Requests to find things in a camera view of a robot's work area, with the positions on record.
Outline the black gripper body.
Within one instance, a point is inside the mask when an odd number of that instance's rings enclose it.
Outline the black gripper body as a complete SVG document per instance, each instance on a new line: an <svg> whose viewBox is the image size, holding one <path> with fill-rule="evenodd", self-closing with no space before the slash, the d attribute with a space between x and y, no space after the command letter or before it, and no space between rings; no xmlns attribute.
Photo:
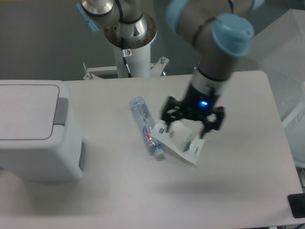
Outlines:
<svg viewBox="0 0 305 229"><path fill-rule="evenodd" d="M202 93L190 84L181 101L179 120L203 121L211 114L218 117L221 113L221 108L215 107L218 98L215 87L208 87L207 92Z"/></svg>

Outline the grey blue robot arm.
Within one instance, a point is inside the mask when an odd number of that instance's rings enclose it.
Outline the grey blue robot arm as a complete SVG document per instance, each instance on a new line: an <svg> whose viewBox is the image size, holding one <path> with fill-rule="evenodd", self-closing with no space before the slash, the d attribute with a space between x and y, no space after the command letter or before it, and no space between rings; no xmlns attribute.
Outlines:
<svg viewBox="0 0 305 229"><path fill-rule="evenodd" d="M161 119L170 126L181 119L200 121L201 136L218 130L225 113L216 106L236 63L244 57L254 36L245 15L261 0L172 0L166 9L169 27L201 55L185 97L169 97ZM76 8L88 28L103 31L113 46L120 77L148 76L150 45L157 28L143 11L141 0L80 0Z"/></svg>

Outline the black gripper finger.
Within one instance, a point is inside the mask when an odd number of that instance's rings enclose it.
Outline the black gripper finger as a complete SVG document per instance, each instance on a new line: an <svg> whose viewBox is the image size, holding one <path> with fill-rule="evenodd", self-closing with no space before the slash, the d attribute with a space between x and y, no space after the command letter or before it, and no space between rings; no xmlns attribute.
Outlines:
<svg viewBox="0 0 305 229"><path fill-rule="evenodd" d="M169 96L161 111L161 120L165 123L165 131L168 133L169 127L174 121L183 118L182 102L176 100L174 97Z"/></svg>
<svg viewBox="0 0 305 229"><path fill-rule="evenodd" d="M210 121L208 116L215 115L215 119ZM223 106L214 107L208 116L202 120L203 129L200 133L200 138L203 139L211 130L218 131L225 117L225 108Z"/></svg>

